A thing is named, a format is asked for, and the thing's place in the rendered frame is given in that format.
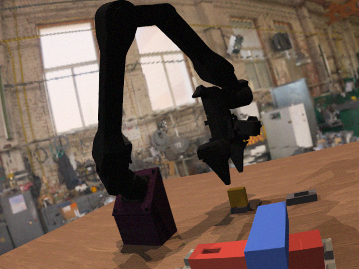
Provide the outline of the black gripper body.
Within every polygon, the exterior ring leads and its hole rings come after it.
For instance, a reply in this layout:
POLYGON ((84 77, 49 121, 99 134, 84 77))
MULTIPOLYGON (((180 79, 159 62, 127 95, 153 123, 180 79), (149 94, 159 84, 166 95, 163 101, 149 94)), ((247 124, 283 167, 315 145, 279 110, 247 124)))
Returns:
POLYGON ((230 110, 206 116, 207 121, 204 123, 206 126, 209 125, 212 138, 209 139, 210 142, 197 149, 199 160, 224 156, 231 151, 231 146, 242 144, 244 140, 250 139, 249 135, 238 136, 238 134, 236 137, 229 138, 227 121, 229 115, 234 118, 234 113, 231 114, 230 110))

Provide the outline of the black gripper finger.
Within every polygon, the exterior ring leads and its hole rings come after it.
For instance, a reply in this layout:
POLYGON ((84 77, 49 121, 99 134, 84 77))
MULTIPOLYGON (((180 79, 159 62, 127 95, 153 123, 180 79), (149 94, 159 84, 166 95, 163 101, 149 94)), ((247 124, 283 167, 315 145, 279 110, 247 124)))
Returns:
POLYGON ((212 168, 212 170, 225 183, 225 185, 231 184, 229 164, 228 164, 228 160, 231 155, 232 152, 229 152, 224 156, 203 160, 204 163, 207 163, 212 168))
POLYGON ((230 152, 232 152, 232 155, 230 158, 239 173, 243 172, 243 151, 248 142, 249 141, 246 141, 242 144, 231 146, 230 152))

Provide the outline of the red rectangular block with two sockets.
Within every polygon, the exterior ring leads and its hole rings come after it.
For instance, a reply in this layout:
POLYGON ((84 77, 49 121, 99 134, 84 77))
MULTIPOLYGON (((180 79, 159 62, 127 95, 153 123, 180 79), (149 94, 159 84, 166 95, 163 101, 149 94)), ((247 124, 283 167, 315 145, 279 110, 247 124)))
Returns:
MULTIPOLYGON (((247 269, 247 241, 198 244, 188 258, 191 269, 247 269)), ((325 269, 319 229, 289 234, 288 255, 288 269, 325 269)))

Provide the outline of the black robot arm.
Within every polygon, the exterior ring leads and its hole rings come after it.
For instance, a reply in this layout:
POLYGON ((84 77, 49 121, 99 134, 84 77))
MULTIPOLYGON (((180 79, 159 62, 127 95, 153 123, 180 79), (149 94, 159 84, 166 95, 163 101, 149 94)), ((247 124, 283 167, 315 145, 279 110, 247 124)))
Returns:
MULTIPOLYGON (((199 77, 215 86, 196 87, 192 98, 202 99, 206 115, 251 104, 252 90, 238 80, 234 67, 211 50, 169 3, 135 6, 126 0, 101 5, 95 14, 100 51, 98 130, 92 147, 96 172, 109 195, 122 202, 142 203, 149 176, 130 170, 132 144, 121 132, 126 54, 138 27, 156 25, 191 60, 199 77), (220 89, 219 87, 222 87, 220 89)), ((229 138, 260 135, 260 120, 228 116, 229 138)))

